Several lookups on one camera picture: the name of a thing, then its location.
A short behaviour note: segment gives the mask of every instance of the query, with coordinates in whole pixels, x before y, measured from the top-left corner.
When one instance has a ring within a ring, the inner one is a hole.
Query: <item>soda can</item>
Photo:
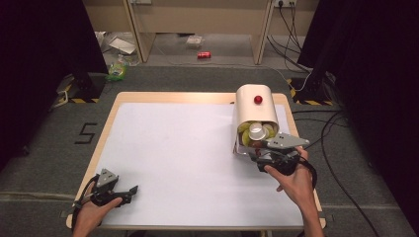
[[[198,58],[210,58],[210,51],[198,52]]]

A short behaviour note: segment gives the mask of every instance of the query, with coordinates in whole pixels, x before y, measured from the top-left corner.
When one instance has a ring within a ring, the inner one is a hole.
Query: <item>person's right hand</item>
[[[295,149],[302,158],[308,160],[307,151],[301,147],[296,147]],[[311,173],[303,165],[297,164],[295,172],[289,176],[281,174],[277,169],[269,165],[266,165],[264,169],[280,183],[277,191],[284,190],[298,206],[304,205],[307,201],[314,201]]]

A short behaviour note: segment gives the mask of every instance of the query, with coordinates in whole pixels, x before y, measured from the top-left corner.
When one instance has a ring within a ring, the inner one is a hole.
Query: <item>red knob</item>
[[[253,99],[256,105],[260,105],[263,101],[263,98],[261,96],[255,96],[255,99]]]

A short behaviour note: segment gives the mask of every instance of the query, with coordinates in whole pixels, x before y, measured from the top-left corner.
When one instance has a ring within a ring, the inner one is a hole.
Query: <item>black curtain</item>
[[[321,0],[299,59],[336,76],[360,144],[417,234],[418,31],[417,0]]]
[[[107,73],[81,0],[1,1],[0,168],[29,145],[68,74]]]

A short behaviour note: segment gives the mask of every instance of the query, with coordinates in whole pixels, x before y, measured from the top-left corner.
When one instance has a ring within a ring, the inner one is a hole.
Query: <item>power plug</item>
[[[295,7],[296,0],[274,0],[274,6],[280,7],[280,1],[283,2],[283,8]]]

